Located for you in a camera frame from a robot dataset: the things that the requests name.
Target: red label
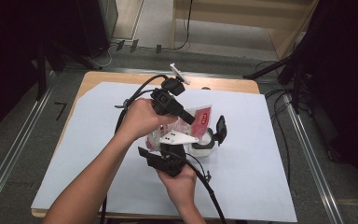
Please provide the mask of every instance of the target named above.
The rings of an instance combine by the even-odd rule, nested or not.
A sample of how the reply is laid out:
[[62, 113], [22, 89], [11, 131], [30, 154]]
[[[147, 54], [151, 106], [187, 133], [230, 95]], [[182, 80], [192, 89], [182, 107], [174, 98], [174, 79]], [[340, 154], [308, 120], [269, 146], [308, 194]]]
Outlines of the red label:
[[203, 116], [202, 116], [201, 124], [204, 124], [207, 120], [208, 120], [208, 115], [205, 113], [205, 114], [203, 114]]

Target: floor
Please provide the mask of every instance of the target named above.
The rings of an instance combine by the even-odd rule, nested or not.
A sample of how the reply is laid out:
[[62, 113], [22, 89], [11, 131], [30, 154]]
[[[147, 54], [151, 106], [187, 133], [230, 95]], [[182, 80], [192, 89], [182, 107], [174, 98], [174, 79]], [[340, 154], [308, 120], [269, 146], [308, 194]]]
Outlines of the floor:
[[113, 32], [114, 39], [133, 39], [136, 28], [138, 26], [139, 16], [144, 6], [144, 0], [117, 0], [117, 11], [119, 13], [117, 18], [115, 31]]
[[[162, 45], [164, 48], [171, 44], [170, 8], [172, 8], [172, 3], [171, 1], [145, 0], [142, 6], [137, 25], [133, 26], [126, 36], [114, 39], [114, 42], [126, 39], [126, 45], [131, 45], [133, 39], [139, 39], [139, 48], [134, 52], [130, 52], [130, 47], [118, 51], [111, 49], [101, 57], [93, 59], [97, 63], [110, 62], [103, 68], [104, 70], [166, 72], [169, 70], [169, 63], [177, 63], [182, 71], [225, 78], [241, 78], [242, 75], [252, 74], [255, 70], [268, 65], [270, 61], [277, 60], [268, 32], [264, 29], [196, 21], [190, 23], [190, 38], [185, 48], [179, 51], [166, 50], [156, 54], [156, 45]], [[176, 21], [176, 27], [175, 45], [180, 46], [186, 36], [184, 22]], [[7, 177], [7, 183], [0, 189], [0, 223], [40, 223], [39, 218], [32, 217], [30, 214], [30, 204], [46, 172], [49, 159], [54, 152], [69, 112], [69, 109], [64, 110], [62, 117], [56, 120], [62, 107], [55, 103], [65, 102], [70, 108], [86, 72], [87, 70], [81, 65], [68, 61], [63, 73], [52, 75], [51, 80], [55, 80], [55, 82], [52, 81], [55, 84], [51, 85], [51, 93], [46, 99], [46, 104], [43, 105], [37, 122], [33, 124], [32, 132], [25, 139], [26, 142], [19, 152], [17, 161], [11, 168], [11, 174]], [[277, 74], [273, 72], [257, 80], [261, 93], [266, 94], [281, 88], [276, 81], [276, 76]], [[35, 93], [36, 87], [33, 87], [1, 123], [0, 163], [10, 152], [17, 133], [21, 131], [22, 124], [33, 110]], [[273, 106], [276, 100], [277, 95], [268, 99], [268, 109], [271, 115], [275, 113]], [[315, 184], [314, 173], [309, 167], [306, 153], [298, 140], [293, 119], [287, 110], [283, 110], [280, 120], [289, 144], [290, 158], [287, 157], [284, 138], [276, 123], [274, 130], [285, 170], [288, 171], [288, 164], [291, 165], [290, 189], [298, 223], [358, 223], [358, 171], [349, 164], [331, 162], [325, 153], [325, 142], [319, 135], [312, 117], [306, 112], [301, 112], [300, 117], [342, 220], [332, 221], [327, 215], [325, 201], [322, 200], [320, 189]], [[250, 221], [249, 223], [267, 222]]]

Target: gray floor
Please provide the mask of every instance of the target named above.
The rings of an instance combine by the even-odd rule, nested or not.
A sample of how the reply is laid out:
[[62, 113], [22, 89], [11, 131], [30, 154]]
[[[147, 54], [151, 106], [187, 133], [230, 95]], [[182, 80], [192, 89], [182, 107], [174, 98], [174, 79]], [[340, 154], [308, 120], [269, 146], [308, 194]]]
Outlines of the gray floor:
[[[170, 47], [172, 43], [173, 1], [145, 0], [133, 39], [138, 45]], [[186, 41], [186, 21], [175, 22], [175, 46]], [[257, 60], [277, 60], [267, 29], [258, 27], [191, 21], [189, 39], [183, 51]]]
[[[262, 46], [266, 49], [269, 48], [269, 45], [262, 44]], [[228, 50], [227, 54], [224, 54], [225, 56], [215, 55], [214, 50], [208, 54], [201, 51], [183, 52], [168, 50], [156, 54], [153, 49], [142, 48], [138, 48], [135, 52], [130, 53], [130, 48], [128, 47], [120, 51], [111, 49], [110, 52], [113, 60], [103, 69], [105, 71], [117, 71], [118, 68], [168, 71], [169, 64], [176, 63], [177, 67], [182, 71], [215, 74], [225, 78], [241, 78], [242, 75], [252, 74], [259, 63], [265, 60], [274, 60], [268, 53], [263, 54], [263, 51], [258, 51], [258, 54], [264, 56], [257, 56], [257, 53], [249, 53], [250, 51], [248, 53], [237, 54], [236, 56], [228, 55], [229, 53], [236, 52], [231, 52], [231, 50]], [[105, 53], [100, 58], [95, 59], [95, 61], [107, 63], [109, 62], [109, 55]], [[46, 172], [62, 132], [62, 127], [75, 99], [77, 89], [84, 74], [87, 72], [81, 65], [70, 59], [67, 59], [66, 63], [67, 66], [64, 71], [56, 73], [56, 82], [46, 106], [0, 193], [0, 223], [41, 222], [41, 219], [31, 215], [30, 206]], [[258, 69], [266, 65], [267, 63], [263, 63], [258, 66]], [[281, 88], [277, 84], [276, 76], [277, 74], [272, 72], [257, 80], [262, 93]], [[33, 87], [22, 97], [18, 105], [13, 108], [0, 124], [0, 164], [21, 129], [21, 125], [32, 110], [35, 97], [36, 87]], [[276, 97], [277, 95], [268, 99], [268, 108], [271, 115], [274, 113], [273, 105]], [[56, 120], [56, 118], [62, 107], [55, 105], [54, 102], [68, 104], [59, 120]], [[304, 122], [318, 162], [336, 198], [338, 209], [344, 222], [358, 223], [358, 171], [349, 164], [331, 162], [326, 155], [326, 145], [319, 135], [312, 117], [306, 112], [301, 112], [300, 116]], [[279, 118], [288, 141], [290, 160], [286, 156], [282, 134], [276, 122], [274, 130], [282, 155], [282, 164], [286, 171], [287, 164], [290, 162], [290, 189], [292, 191], [298, 223], [330, 223], [324, 208], [324, 202], [316, 187], [293, 122], [286, 110], [283, 110]]]

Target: transparent plastic bag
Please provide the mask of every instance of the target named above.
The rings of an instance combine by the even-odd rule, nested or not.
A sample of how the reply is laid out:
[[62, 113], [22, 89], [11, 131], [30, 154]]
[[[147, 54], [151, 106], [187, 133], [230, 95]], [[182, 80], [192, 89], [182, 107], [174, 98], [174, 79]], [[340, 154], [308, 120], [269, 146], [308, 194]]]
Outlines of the transparent plastic bag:
[[201, 139], [208, 130], [212, 106], [206, 105], [197, 108], [190, 108], [186, 111], [195, 118], [191, 125], [187, 124], [180, 118], [175, 123], [162, 125], [158, 130], [155, 130], [146, 137], [147, 148], [151, 151], [159, 151], [159, 138], [172, 130]]

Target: table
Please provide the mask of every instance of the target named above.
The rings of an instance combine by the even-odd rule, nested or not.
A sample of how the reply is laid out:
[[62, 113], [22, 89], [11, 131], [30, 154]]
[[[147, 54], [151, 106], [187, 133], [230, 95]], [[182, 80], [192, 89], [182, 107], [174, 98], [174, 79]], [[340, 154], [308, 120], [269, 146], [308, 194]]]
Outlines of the table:
[[[191, 20], [267, 28], [278, 58], [282, 59], [300, 33], [307, 30], [317, 3], [318, 0], [194, 0]], [[173, 2], [173, 49], [175, 20], [187, 19], [189, 7], [190, 0]]]

